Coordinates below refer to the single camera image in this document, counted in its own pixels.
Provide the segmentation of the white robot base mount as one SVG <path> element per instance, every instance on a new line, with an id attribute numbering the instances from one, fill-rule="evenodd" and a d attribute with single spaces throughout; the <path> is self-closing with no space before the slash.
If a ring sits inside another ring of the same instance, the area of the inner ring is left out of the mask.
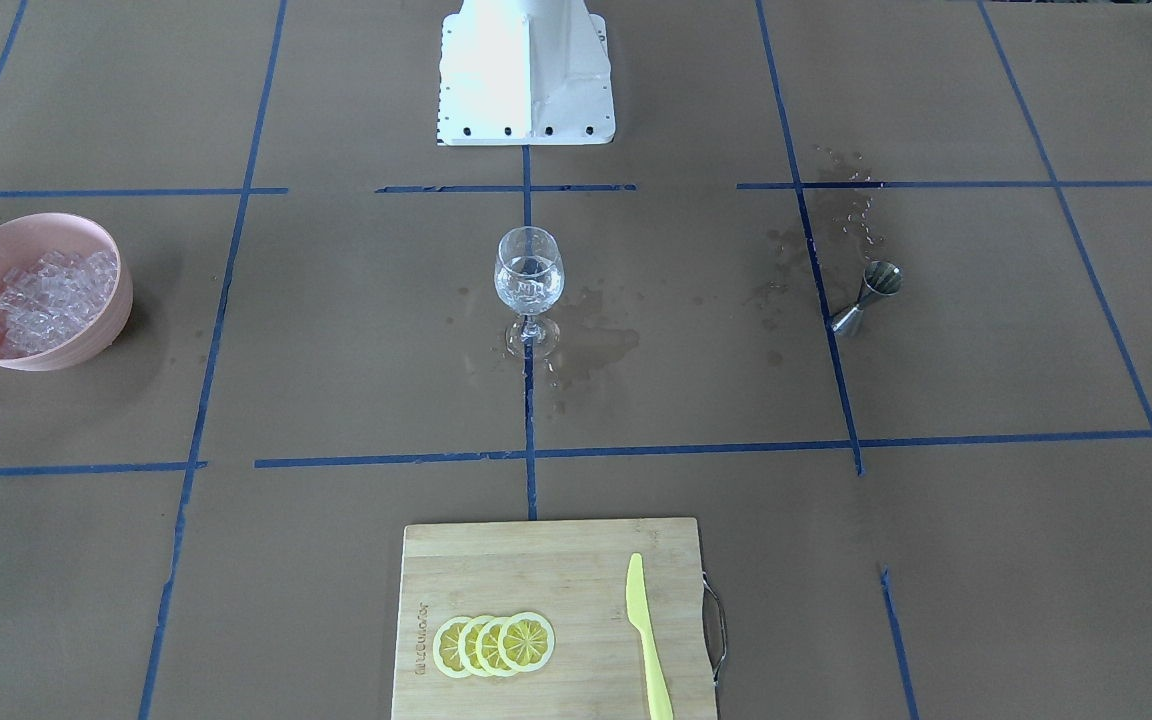
<path id="1" fill-rule="evenodd" d="M 440 41 L 440 146 L 616 137 L 607 24 L 584 1 L 465 1 L 445 15 Z"/>

